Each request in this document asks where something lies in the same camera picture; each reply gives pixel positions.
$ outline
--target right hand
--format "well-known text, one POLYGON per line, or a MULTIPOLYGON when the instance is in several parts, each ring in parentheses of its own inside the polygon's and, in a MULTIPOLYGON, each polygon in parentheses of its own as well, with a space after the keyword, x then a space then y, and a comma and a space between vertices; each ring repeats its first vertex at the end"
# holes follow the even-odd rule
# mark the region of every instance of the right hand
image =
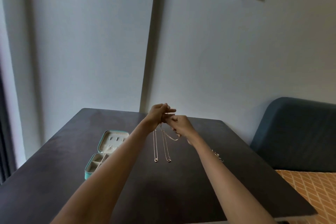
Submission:
POLYGON ((197 135, 196 130, 191 125, 187 116, 174 115, 166 119, 166 123, 177 133, 177 135, 187 137, 190 143, 190 137, 197 135))

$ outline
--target dark wooden table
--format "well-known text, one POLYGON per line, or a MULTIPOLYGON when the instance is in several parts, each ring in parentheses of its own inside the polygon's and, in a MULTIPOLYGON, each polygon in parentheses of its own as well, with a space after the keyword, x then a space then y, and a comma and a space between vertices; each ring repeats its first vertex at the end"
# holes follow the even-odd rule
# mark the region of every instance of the dark wooden table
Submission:
MULTIPOLYGON (((1 223, 49 223, 84 182, 84 168, 105 130, 132 132, 144 114, 84 108, 0 186, 1 223)), ((209 146, 274 218, 316 211, 220 120, 190 118, 209 146)), ((113 223, 199 223, 226 220, 196 151, 157 133, 146 140, 115 206, 113 223)))

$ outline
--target white wall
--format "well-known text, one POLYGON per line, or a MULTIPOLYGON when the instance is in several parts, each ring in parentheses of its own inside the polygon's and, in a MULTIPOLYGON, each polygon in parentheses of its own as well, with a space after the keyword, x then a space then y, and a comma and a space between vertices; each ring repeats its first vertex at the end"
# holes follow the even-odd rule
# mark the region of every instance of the white wall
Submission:
POLYGON ((1 69, 16 164, 41 147, 25 0, 2 0, 1 69))
POLYGON ((277 97, 336 103, 335 14, 335 0, 165 0, 146 108, 222 120, 249 143, 277 97))
POLYGON ((33 0, 44 140, 80 109, 138 111, 153 0, 33 0))

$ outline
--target dark curtain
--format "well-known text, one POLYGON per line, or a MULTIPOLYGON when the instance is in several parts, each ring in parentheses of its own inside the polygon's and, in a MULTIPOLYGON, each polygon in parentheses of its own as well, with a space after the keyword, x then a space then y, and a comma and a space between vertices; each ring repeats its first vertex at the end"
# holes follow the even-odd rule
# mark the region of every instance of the dark curtain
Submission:
POLYGON ((0 78, 0 184, 16 170, 11 130, 2 79, 0 78))

